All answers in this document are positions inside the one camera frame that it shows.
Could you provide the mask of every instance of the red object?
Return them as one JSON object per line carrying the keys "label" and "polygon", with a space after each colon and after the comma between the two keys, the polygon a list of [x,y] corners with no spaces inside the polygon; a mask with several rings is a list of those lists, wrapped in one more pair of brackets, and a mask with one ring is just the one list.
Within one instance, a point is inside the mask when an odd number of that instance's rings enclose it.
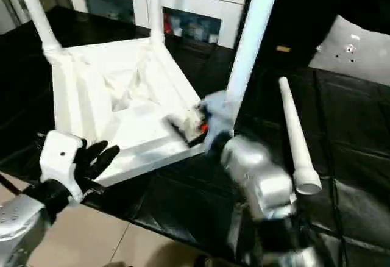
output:
{"label": "red object", "polygon": [[201,131],[202,133],[206,133],[207,130],[208,130],[207,124],[200,125],[200,131]]}
{"label": "red object", "polygon": [[164,33],[170,34],[172,32],[171,24],[169,23],[169,15],[164,14]]}

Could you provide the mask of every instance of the cable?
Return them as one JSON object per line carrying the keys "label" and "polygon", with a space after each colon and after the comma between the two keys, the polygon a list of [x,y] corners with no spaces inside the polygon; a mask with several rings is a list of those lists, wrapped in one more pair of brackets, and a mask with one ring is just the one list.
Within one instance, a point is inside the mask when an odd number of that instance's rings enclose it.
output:
{"label": "cable", "polygon": [[9,180],[7,180],[2,174],[0,174],[0,183],[7,189],[9,192],[13,193],[15,196],[20,194],[20,190]]}

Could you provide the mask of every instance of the tile floor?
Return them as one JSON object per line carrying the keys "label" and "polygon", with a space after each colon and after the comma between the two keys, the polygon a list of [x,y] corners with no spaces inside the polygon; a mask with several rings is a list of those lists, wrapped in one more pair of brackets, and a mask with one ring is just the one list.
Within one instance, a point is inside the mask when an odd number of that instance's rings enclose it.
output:
{"label": "tile floor", "polygon": [[[27,185],[7,176],[20,189]],[[0,185],[0,204],[12,198]],[[200,251],[80,205],[63,211],[29,260],[31,267],[191,267]]]}

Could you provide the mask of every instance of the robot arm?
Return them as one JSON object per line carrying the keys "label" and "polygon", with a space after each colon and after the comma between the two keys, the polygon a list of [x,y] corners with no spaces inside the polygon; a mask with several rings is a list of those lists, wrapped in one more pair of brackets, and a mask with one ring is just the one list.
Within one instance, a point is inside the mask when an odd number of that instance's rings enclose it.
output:
{"label": "robot arm", "polygon": [[0,267],[25,266],[58,213],[90,191],[104,190],[93,179],[119,153],[117,146],[106,147],[103,141],[87,149],[75,136],[48,133],[40,158],[41,183],[0,206]]}

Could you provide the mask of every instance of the black plastic sheet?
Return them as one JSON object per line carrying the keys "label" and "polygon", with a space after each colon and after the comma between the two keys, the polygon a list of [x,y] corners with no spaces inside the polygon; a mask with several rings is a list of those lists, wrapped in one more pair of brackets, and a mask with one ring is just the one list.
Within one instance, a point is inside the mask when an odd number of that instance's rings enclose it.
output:
{"label": "black plastic sheet", "polygon": [[[64,46],[146,34],[65,9],[49,12],[49,20]],[[166,44],[200,95],[225,87],[232,50],[179,38],[167,38]],[[1,73],[10,77],[3,77],[10,80],[2,82],[0,91],[0,170],[34,183],[40,176],[36,133],[54,128],[50,67],[32,23],[0,37],[0,48],[7,67]],[[280,76],[289,79],[323,186],[315,196],[299,196],[300,216],[322,238],[337,266],[390,266],[390,88],[310,68],[256,65],[237,131],[266,144],[275,162],[289,173],[294,169]],[[91,194],[84,201],[211,255],[255,266],[261,237],[244,202],[218,163],[203,155],[119,183],[103,196]]]}

